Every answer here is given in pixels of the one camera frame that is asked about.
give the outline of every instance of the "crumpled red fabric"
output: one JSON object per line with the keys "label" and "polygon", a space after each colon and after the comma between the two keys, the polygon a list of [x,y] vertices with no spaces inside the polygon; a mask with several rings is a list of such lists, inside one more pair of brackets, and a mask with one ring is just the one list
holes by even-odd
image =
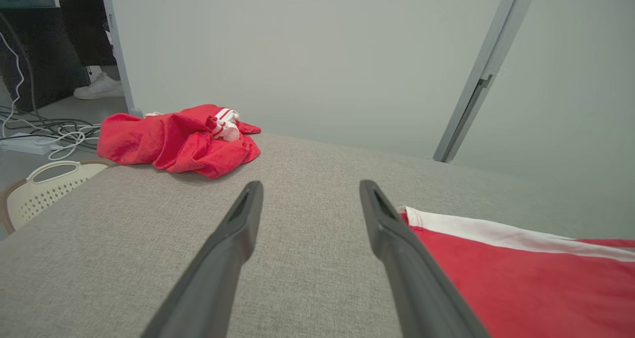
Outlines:
{"label": "crumpled red fabric", "polygon": [[[635,248],[635,240],[576,240],[404,209],[493,338],[635,336],[635,257],[615,250]],[[427,214],[437,221],[424,221]]]}
{"label": "crumpled red fabric", "polygon": [[195,171],[208,178],[227,174],[254,160],[260,148],[247,134],[260,128],[236,121],[238,141],[212,139],[222,107],[200,105],[174,114],[141,119],[115,114],[102,122],[97,155],[118,164],[152,163],[173,173]]}

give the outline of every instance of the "power strip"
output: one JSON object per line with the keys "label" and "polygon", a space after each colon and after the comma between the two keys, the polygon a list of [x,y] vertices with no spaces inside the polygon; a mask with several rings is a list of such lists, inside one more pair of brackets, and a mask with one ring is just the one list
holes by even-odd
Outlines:
{"label": "power strip", "polygon": [[35,144],[35,141],[50,141],[52,138],[50,137],[22,137],[22,138],[12,138],[17,136],[28,136],[28,133],[16,133],[13,136],[8,137],[8,139],[3,139],[0,141],[0,150],[13,150],[14,152],[23,152],[23,153],[31,153],[31,154],[39,154],[45,155],[48,152],[51,152],[52,145],[59,145],[60,140],[57,139],[55,142],[49,143],[48,145],[38,146]]}

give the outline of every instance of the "gray wall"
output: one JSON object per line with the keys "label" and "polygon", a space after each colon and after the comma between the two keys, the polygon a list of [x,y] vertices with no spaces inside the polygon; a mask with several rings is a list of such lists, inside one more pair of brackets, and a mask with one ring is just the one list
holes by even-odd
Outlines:
{"label": "gray wall", "polygon": [[578,193],[603,220],[635,215],[634,135],[635,0],[533,0],[455,161]]}
{"label": "gray wall", "polygon": [[431,157],[500,0],[113,0],[134,105]]}

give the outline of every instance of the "white cable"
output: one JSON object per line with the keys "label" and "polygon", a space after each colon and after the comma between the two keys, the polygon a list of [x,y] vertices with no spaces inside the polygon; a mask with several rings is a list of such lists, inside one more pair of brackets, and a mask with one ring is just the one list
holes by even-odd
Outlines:
{"label": "white cable", "polygon": [[4,42],[6,47],[9,48],[9,50],[13,53],[13,55],[15,55],[15,66],[18,68],[18,73],[20,73],[20,76],[22,78],[22,80],[20,80],[18,85],[16,85],[16,87],[15,87],[15,94],[17,95],[17,97],[15,98],[15,100],[13,102],[11,102],[11,113],[2,122],[2,138],[6,138],[6,135],[4,134],[4,127],[6,126],[6,122],[9,121],[11,116],[13,116],[13,113],[15,111],[15,103],[18,100],[20,100],[20,85],[22,85],[22,83],[24,82],[24,75],[22,75],[22,71],[20,70],[20,58],[18,57],[18,53],[13,51],[13,49],[9,46],[9,43],[6,42],[6,39],[4,38],[4,34],[2,34],[2,31],[0,31],[0,37],[2,37],[2,41]]}
{"label": "white cable", "polygon": [[[73,132],[68,132],[66,134],[64,134],[61,137],[58,138],[54,138],[54,139],[50,139],[48,141],[33,141],[34,144],[38,145],[38,146],[45,146],[45,145],[51,145],[57,141],[59,141],[60,139],[70,136],[73,139],[75,139],[75,143],[71,143],[70,145],[66,145],[66,146],[60,146],[60,145],[52,145],[51,146],[51,150],[53,150],[53,152],[51,152],[48,155],[48,159],[50,161],[59,161],[61,159],[65,159],[67,157],[69,157],[71,154],[73,154],[73,152],[75,152],[75,148],[80,145],[82,142],[84,142],[84,140],[86,139],[86,134],[84,132],[79,132],[79,131],[73,131]],[[66,155],[62,155],[62,157],[57,157],[54,158],[53,156],[59,152],[61,152],[62,150],[67,150],[70,149],[70,151],[68,153],[66,153]]]}
{"label": "white cable", "polygon": [[[69,126],[75,127],[75,125],[63,125],[63,126],[60,126],[60,128],[57,130],[57,132],[59,132],[59,133],[60,133],[60,135],[63,135],[63,133],[62,133],[62,128],[69,127]],[[77,126],[77,127],[79,128],[79,131],[80,131],[80,132],[81,132],[82,130],[92,130],[92,129],[96,129],[96,130],[93,132],[93,134],[95,134],[95,133],[97,133],[97,132],[101,132],[101,130],[102,130],[102,125],[81,125],[81,126]],[[84,140],[86,140],[86,139],[99,139],[99,137],[84,137]]]}

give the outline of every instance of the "metal door frame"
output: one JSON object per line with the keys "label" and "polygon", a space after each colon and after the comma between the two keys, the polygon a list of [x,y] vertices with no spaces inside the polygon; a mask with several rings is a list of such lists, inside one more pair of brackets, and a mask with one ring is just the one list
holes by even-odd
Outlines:
{"label": "metal door frame", "polygon": [[514,42],[532,0],[501,0],[433,159],[451,162]]}
{"label": "metal door frame", "polygon": [[127,111],[132,115],[143,118],[143,113],[141,110],[134,107],[134,102],[132,100],[132,90],[130,88],[130,81],[127,79],[126,61],[123,56],[123,50],[121,49],[121,41],[119,29],[117,27],[117,18],[115,17],[113,0],[104,0],[104,8],[108,18],[108,28],[111,32],[111,39],[113,40],[113,54],[117,60],[117,67],[120,72],[121,85],[126,99]]}

